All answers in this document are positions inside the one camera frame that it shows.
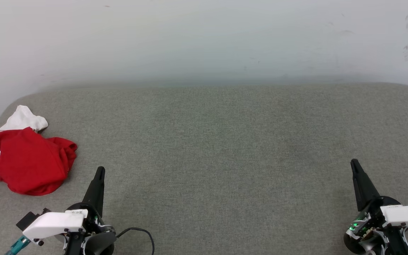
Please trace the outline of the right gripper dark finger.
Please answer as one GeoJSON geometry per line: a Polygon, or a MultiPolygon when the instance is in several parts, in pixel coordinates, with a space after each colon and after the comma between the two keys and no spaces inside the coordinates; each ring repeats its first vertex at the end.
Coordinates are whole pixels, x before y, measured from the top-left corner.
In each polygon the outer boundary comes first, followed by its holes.
{"type": "Polygon", "coordinates": [[[361,212],[372,200],[379,198],[380,194],[357,159],[352,159],[350,166],[357,210],[361,212]]]}

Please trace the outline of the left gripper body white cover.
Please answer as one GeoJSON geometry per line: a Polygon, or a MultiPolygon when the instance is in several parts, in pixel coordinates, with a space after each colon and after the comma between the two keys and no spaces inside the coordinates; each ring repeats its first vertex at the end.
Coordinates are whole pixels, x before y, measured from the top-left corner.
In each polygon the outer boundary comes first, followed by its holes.
{"type": "Polygon", "coordinates": [[[115,229],[103,222],[96,209],[76,203],[65,212],[46,211],[23,229],[23,235],[40,244],[45,238],[63,238],[64,248],[110,248],[115,243],[115,229]]]}

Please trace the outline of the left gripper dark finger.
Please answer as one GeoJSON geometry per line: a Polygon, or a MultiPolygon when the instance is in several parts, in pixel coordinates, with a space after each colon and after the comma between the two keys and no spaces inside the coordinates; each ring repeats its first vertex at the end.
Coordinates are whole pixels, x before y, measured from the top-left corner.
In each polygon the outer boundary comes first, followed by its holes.
{"type": "Polygon", "coordinates": [[[103,216],[105,172],[106,170],[103,166],[97,168],[95,176],[89,184],[83,199],[83,203],[92,205],[99,216],[103,216]]]}

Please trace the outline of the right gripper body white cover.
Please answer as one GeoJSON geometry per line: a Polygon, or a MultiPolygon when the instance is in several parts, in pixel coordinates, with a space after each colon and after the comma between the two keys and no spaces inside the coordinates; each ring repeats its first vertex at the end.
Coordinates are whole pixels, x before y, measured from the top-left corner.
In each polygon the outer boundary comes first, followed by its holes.
{"type": "Polygon", "coordinates": [[[402,205],[390,197],[372,200],[353,220],[347,231],[349,236],[367,236],[373,231],[393,227],[408,228],[408,205],[402,205]]]}

